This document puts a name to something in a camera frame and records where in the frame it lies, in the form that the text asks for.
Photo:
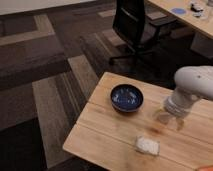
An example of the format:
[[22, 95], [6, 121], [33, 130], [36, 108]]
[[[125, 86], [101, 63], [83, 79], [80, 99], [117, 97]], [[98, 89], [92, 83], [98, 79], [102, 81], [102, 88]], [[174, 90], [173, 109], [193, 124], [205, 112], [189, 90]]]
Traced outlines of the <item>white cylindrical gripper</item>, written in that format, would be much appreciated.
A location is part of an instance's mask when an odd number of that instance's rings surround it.
[[180, 131], [184, 126], [184, 119], [180, 117], [186, 117], [192, 106], [195, 103], [195, 96], [190, 93], [176, 87], [170, 96], [164, 101], [164, 109], [168, 112], [160, 112], [157, 116], [157, 120], [167, 125], [172, 119], [172, 115], [176, 118], [177, 131]]

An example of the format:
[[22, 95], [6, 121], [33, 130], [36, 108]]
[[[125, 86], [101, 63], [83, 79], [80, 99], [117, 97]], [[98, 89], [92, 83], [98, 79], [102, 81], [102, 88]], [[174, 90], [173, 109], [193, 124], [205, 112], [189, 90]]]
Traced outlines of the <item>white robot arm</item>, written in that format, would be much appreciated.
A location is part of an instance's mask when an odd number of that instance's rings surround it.
[[175, 119], [181, 129], [196, 102], [213, 101], [213, 66], [182, 67], [175, 72], [174, 81], [176, 87], [156, 112], [156, 119], [164, 125]]

